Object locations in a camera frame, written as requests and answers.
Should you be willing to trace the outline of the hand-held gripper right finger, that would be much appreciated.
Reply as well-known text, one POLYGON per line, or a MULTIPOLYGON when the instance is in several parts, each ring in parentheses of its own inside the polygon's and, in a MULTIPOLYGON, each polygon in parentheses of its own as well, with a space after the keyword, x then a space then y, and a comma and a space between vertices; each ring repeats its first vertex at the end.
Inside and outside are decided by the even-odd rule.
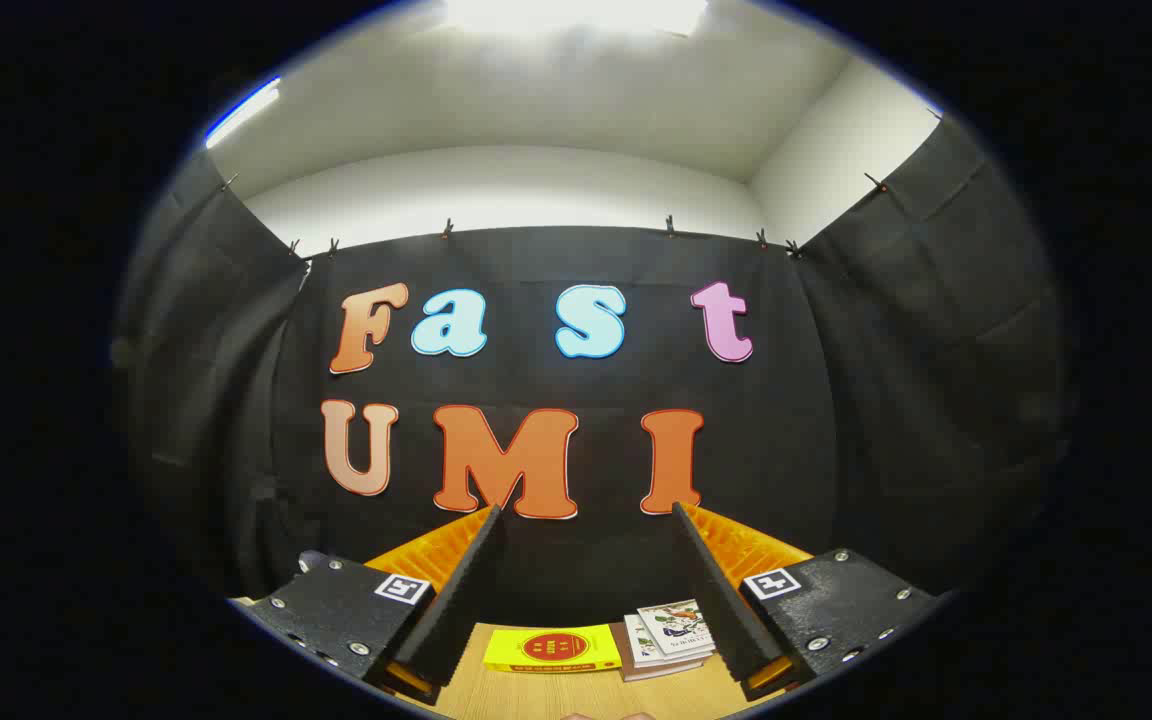
POLYGON ((698 616, 749 702, 882 650, 940 602, 856 550, 812 555, 691 503, 672 518, 698 616))

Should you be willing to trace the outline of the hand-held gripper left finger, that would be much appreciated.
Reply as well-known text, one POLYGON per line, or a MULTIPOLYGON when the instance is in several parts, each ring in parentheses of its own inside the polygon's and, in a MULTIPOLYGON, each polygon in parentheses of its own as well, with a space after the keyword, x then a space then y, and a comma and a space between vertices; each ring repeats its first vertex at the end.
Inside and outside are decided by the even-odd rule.
POLYGON ((506 533, 471 511, 367 562, 317 551, 247 619, 339 676, 434 705, 488 600, 506 533))

